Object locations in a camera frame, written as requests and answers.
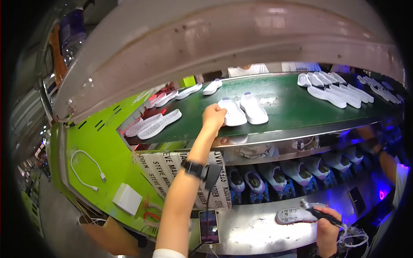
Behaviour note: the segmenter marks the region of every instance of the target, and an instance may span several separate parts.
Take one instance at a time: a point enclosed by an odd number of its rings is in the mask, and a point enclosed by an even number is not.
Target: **curved metal cover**
[[[373,27],[298,3],[219,2],[210,1],[206,6],[204,1],[178,1],[169,7],[166,18],[160,18],[166,4],[162,0],[119,5],[76,56],[59,90],[56,114],[64,118],[72,113],[77,123],[167,81],[251,63],[346,64],[403,80],[397,49],[380,22]],[[371,7],[361,2],[346,4],[358,11],[364,7],[368,18],[379,20]],[[155,21],[142,20],[148,15]],[[89,77],[93,81],[84,83]]]

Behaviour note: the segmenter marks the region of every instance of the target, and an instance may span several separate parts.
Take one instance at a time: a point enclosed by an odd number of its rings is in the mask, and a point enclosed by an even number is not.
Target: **green conveyor belt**
[[[204,96],[202,90],[182,100],[172,100],[160,108],[153,108],[145,113],[145,118],[159,112],[167,114],[180,109],[182,118],[166,127],[157,136],[148,140],[130,139],[130,143],[161,143],[193,140],[202,127],[204,108],[217,103],[224,97],[240,99],[245,92],[251,92],[261,98],[261,103],[268,113],[269,121],[262,125],[246,123],[236,127],[223,127],[219,137],[263,133],[274,130],[288,130],[349,121],[367,117],[385,117],[400,111],[401,105],[383,100],[369,87],[362,85],[354,75],[342,74],[353,86],[364,89],[375,100],[374,103],[361,104],[360,109],[347,105],[345,109],[337,108],[327,101],[312,97],[307,88],[297,85],[298,74],[242,78],[223,81],[221,88],[210,96]]]

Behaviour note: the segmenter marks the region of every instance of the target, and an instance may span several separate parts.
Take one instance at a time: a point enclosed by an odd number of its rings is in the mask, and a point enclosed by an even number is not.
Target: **smartphone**
[[[356,210],[356,214],[360,215],[361,213],[363,213],[366,209],[366,204],[364,203],[363,197],[358,187],[351,189],[349,191],[349,196]]]
[[[199,229],[201,232],[201,243],[203,245],[219,244],[218,220],[215,210],[199,212]]]

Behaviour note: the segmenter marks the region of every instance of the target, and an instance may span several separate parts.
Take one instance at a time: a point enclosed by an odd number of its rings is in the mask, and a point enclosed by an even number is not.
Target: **hand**
[[[217,137],[219,129],[224,125],[226,114],[227,110],[221,109],[218,104],[207,106],[202,115],[202,129]]]
[[[357,132],[363,140],[368,140],[374,137],[374,132],[370,125],[358,127]]]
[[[333,209],[314,206],[315,210],[329,214],[341,221],[341,215]],[[317,225],[317,246],[318,255],[321,258],[328,258],[337,252],[337,237],[340,228],[334,226],[327,219],[321,218]]]

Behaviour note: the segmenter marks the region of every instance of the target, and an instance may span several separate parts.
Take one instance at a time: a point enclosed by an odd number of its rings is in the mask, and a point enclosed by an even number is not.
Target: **concrete floor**
[[[40,220],[44,238],[56,257],[133,257],[114,256],[102,250],[78,223],[81,213],[58,192],[52,182],[48,182],[43,173],[40,177],[39,191]],[[155,243],[148,241],[148,246],[141,249],[139,257],[152,257],[154,249]]]

